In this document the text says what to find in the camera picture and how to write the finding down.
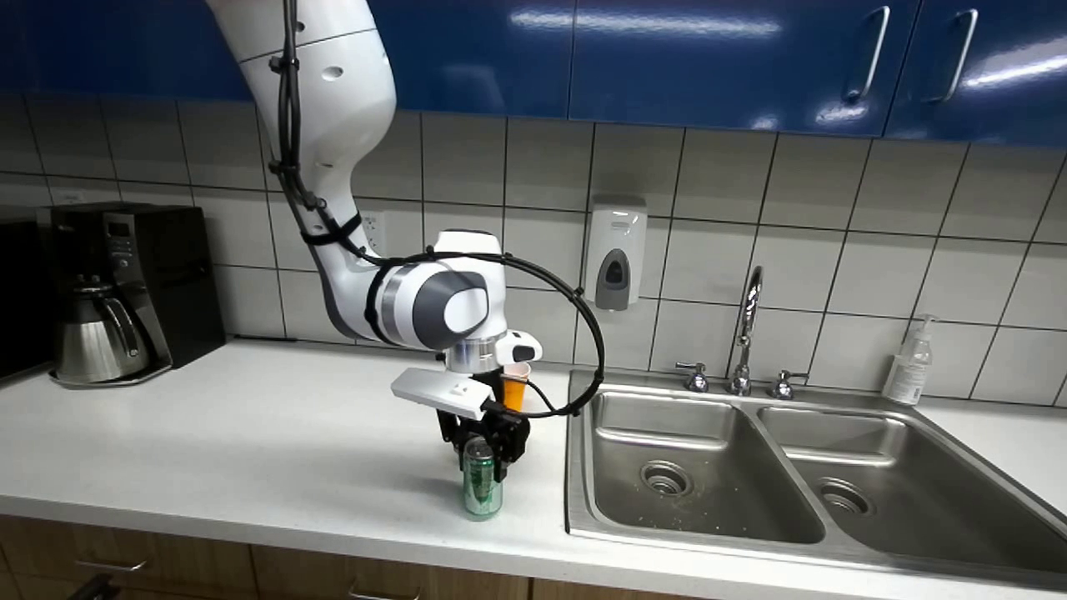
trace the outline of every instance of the wall-mounted dispenser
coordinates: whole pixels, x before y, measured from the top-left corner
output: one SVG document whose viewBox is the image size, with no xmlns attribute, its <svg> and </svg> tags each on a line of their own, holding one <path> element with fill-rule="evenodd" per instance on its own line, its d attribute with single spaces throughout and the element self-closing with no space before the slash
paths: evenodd
<svg viewBox="0 0 1067 600">
<path fill-rule="evenodd" d="M 586 233 L 583 295 L 601 309 L 626 309 L 641 295 L 647 211 L 644 201 L 595 201 Z"/>
</svg>

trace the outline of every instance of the bottle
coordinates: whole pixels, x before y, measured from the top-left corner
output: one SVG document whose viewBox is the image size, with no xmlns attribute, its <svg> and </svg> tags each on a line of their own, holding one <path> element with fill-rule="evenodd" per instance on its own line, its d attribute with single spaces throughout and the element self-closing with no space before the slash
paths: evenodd
<svg viewBox="0 0 1067 600">
<path fill-rule="evenodd" d="M 931 315 L 916 315 L 916 323 L 906 325 L 899 349 L 894 352 L 894 366 L 888 384 L 880 385 L 880 397 L 898 403 L 916 403 L 923 397 L 931 370 L 934 370 Z"/>
</svg>

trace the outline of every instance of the black cable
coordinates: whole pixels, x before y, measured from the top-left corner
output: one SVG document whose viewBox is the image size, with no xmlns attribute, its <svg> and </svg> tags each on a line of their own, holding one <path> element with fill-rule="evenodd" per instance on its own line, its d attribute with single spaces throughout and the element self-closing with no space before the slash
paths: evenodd
<svg viewBox="0 0 1067 600">
<path fill-rule="evenodd" d="M 586 323 L 589 336 L 594 336 L 594 349 L 595 349 L 595 366 L 594 366 L 594 381 L 586 384 L 583 394 L 576 394 L 576 399 L 571 399 L 567 407 L 552 407 L 542 389 L 537 384 L 530 384 L 542 403 L 547 403 L 547 414 L 524 414 L 524 415 L 576 415 L 601 389 L 602 384 L 602 332 L 601 332 L 601 323 L 594 315 L 594 309 L 580 301 L 576 290 L 571 290 L 560 275 L 552 275 L 549 269 L 530 264 L 530 261 L 519 261 L 519 255 L 511 255 L 511 253 L 435 253 L 435 249 L 425 249 L 425 253 L 412 253 L 412 255 L 372 255 L 365 247 L 352 247 L 348 244 L 348 230 L 347 227 L 361 227 L 361 212 L 348 221 L 348 223 L 337 223 L 334 212 L 326 211 L 326 203 L 321 195 L 314 195 L 302 181 L 298 181 L 298 59 L 295 59 L 295 0 L 282 0 L 282 52 L 275 59 L 271 59 L 271 71 L 280 77 L 275 84 L 275 152 L 280 161 L 271 162 L 271 169 L 275 172 L 282 192 L 290 203 L 298 203 L 302 211 L 314 211 L 321 215 L 321 223 L 326 227 L 326 237 L 317 237 L 321 244 L 323 240 L 334 240 L 341 244 L 347 253 L 352 253 L 357 261 L 365 261 L 372 266 L 380 266 L 375 280 L 385 275 L 385 269 L 394 266 L 407 266 L 407 264 L 440 264 L 440 261 L 484 261 L 484 264 L 499 264 L 499 266 L 512 266 L 512 269 L 524 269 L 542 283 L 549 283 L 560 295 L 567 295 L 567 302 L 580 314 L 580 320 Z M 372 331 L 375 325 L 375 309 L 372 309 L 372 293 L 365 301 L 365 314 Z"/>
</svg>

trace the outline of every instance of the white tile wall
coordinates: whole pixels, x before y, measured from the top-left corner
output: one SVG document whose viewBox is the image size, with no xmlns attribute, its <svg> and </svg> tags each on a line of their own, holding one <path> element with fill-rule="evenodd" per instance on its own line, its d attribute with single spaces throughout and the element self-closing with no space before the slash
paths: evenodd
<svg viewBox="0 0 1067 600">
<path fill-rule="evenodd" d="M 252 107 L 6 97 L 0 116 L 4 215 L 193 201 L 228 332 L 347 342 L 271 192 Z M 740 287 L 762 264 L 761 381 L 814 370 L 815 385 L 875 389 L 904 323 L 934 314 L 931 394 L 1067 407 L 1058 176 L 1049 151 L 400 113 L 352 192 L 380 253 L 473 227 L 574 283 L 586 203 L 644 195 L 644 301 L 601 314 L 612 370 L 704 359 L 719 377 Z M 549 359 L 589 363 L 580 320 L 541 283 L 511 275 L 511 323 Z"/>
</svg>

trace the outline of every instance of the faucet handle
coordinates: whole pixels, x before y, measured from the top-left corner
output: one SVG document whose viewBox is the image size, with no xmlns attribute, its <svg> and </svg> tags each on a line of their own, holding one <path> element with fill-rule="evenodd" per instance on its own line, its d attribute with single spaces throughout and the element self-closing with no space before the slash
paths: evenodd
<svg viewBox="0 0 1067 600">
<path fill-rule="evenodd" d="M 792 384 L 805 385 L 805 374 L 775 370 L 769 397 L 790 399 Z"/>
<path fill-rule="evenodd" d="M 672 363 L 672 370 L 686 377 L 686 389 L 711 389 L 705 363 Z"/>
</svg>

